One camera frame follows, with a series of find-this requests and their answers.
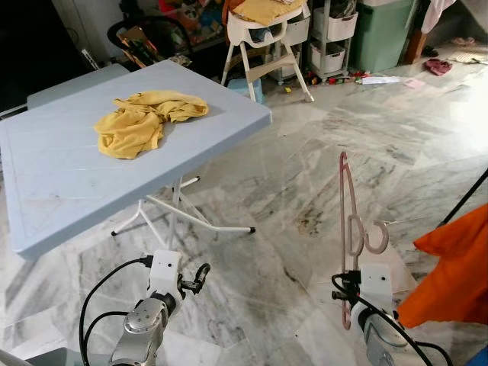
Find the white wall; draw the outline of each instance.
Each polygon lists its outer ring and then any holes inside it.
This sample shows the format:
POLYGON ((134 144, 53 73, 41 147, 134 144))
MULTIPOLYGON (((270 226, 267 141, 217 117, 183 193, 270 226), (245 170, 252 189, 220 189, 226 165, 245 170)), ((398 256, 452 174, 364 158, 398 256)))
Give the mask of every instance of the white wall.
MULTIPOLYGON (((79 49, 86 48, 97 61, 122 52, 107 38, 107 30, 122 20, 120 0, 52 0, 65 27, 78 33, 79 49)), ((142 9, 156 7, 157 0, 139 0, 142 9)))

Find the green storage bin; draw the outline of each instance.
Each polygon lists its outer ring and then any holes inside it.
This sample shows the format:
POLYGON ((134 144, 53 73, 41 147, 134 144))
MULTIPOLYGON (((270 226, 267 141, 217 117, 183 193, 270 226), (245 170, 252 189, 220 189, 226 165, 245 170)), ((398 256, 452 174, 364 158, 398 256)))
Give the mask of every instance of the green storage bin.
POLYGON ((378 72, 395 67, 416 10, 416 0, 373 6, 358 3, 353 60, 359 70, 378 72))

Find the yellow cloth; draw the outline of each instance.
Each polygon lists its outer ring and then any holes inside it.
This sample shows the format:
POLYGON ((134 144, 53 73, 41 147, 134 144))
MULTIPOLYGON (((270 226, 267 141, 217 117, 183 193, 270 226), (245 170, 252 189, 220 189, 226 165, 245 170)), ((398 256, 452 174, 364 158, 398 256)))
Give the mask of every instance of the yellow cloth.
POLYGON ((276 0, 245 0, 233 9, 235 14, 255 21, 262 25, 269 25, 274 19, 297 10, 307 0, 295 0, 289 5, 276 0))
POLYGON ((163 123, 208 113, 204 100, 172 90, 145 91, 114 103, 119 109, 100 119, 95 131, 100 152, 119 159, 134 159, 141 151, 157 149, 163 123))

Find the high chair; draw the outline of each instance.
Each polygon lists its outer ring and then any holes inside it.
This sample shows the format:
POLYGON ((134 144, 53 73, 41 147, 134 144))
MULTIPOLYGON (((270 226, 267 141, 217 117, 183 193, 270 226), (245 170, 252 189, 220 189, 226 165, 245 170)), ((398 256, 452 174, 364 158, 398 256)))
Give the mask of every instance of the high chair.
POLYGON ((313 101, 314 100, 313 96, 308 91, 307 85, 305 84, 305 80, 303 80, 300 67, 297 64, 297 61, 291 49, 291 45, 287 42, 287 38, 286 38, 287 21, 291 18, 297 17, 300 14, 303 14, 305 18, 308 18, 310 16, 310 10, 307 7, 307 4, 303 4, 297 10, 282 15, 276 18, 268 26, 264 26, 262 24, 255 23, 254 21, 245 21, 237 17, 236 15, 234 15, 231 11, 229 11, 228 18, 227 18, 227 34, 229 35, 230 46, 229 46, 229 52, 227 54, 226 65, 223 68, 222 82, 220 84, 224 85, 226 82, 227 73, 229 72, 229 68, 230 68, 230 59, 232 58, 234 46, 240 46, 241 54, 242 54, 242 62, 244 63, 244 70, 246 71, 246 80, 249 88, 249 94, 253 101, 256 101, 256 98, 255 98, 252 82, 259 79, 261 76, 266 75, 267 73, 279 69, 283 66, 294 67, 295 74, 297 74, 298 81, 300 82, 303 92, 306 95, 307 101, 313 101), (271 34, 271 32, 266 32, 263 41, 255 42, 254 40, 252 40, 249 30, 263 29, 277 24, 281 24, 281 29, 278 34, 273 35, 271 34), (277 42, 278 42, 277 45, 278 47, 280 47, 279 44, 280 42, 284 45, 287 54, 269 63, 265 63, 263 65, 253 67, 252 69, 249 68, 249 61, 247 58, 245 43, 247 43, 253 48, 260 48, 260 47, 266 47, 270 44, 277 43, 277 42))

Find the black tripod leg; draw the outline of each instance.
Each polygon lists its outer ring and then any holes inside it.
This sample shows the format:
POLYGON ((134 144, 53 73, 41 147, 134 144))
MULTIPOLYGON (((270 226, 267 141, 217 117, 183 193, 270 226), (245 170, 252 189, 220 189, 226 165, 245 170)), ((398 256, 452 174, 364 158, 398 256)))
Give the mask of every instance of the black tripod leg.
POLYGON ((461 198, 461 200, 456 205, 456 207, 452 209, 452 211, 449 213, 449 215, 447 215, 443 219, 443 221, 441 221, 440 224, 437 225, 437 227, 445 225, 446 223, 449 222, 449 220, 452 219, 452 217, 459 211, 459 209, 461 207, 463 207, 463 204, 466 203, 466 201, 469 199, 469 197, 471 197, 471 195, 478 189, 478 187, 481 186, 481 183, 483 183, 483 181, 486 179, 486 177, 488 177, 488 169, 483 173, 483 175, 480 176, 480 178, 476 181, 476 183, 474 183, 473 187, 470 188, 470 190, 464 195, 464 197, 461 198))

